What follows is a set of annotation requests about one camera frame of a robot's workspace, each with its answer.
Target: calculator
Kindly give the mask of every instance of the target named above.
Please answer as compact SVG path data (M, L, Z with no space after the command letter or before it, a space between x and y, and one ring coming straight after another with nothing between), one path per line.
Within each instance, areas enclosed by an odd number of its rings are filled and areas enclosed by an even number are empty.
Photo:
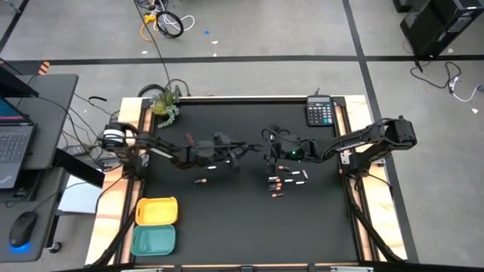
M334 124L333 101L329 95L310 95L307 99L308 125Z

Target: laptop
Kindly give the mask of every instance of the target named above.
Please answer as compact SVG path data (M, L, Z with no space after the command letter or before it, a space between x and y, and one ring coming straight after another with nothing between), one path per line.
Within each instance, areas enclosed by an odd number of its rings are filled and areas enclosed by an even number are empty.
M12 189L29 152L36 125L0 97L0 189Z

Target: laptop keyboard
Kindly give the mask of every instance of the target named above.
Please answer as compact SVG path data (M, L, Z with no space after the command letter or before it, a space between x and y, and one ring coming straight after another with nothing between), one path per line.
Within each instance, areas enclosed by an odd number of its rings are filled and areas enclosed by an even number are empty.
M21 161L28 140L28 134L0 134L0 163Z

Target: calculator keypad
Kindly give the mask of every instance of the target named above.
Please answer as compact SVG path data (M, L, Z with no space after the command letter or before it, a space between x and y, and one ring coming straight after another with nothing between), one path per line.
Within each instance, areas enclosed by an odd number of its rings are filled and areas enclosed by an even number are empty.
M309 125L333 125L331 103L308 103Z

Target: yellow tray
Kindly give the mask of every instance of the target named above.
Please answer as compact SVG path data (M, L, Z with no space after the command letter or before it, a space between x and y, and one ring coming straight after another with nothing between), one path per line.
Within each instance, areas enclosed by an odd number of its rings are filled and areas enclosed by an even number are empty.
M160 226L173 224L178 219L178 203L175 197L140 199L136 206L136 224Z

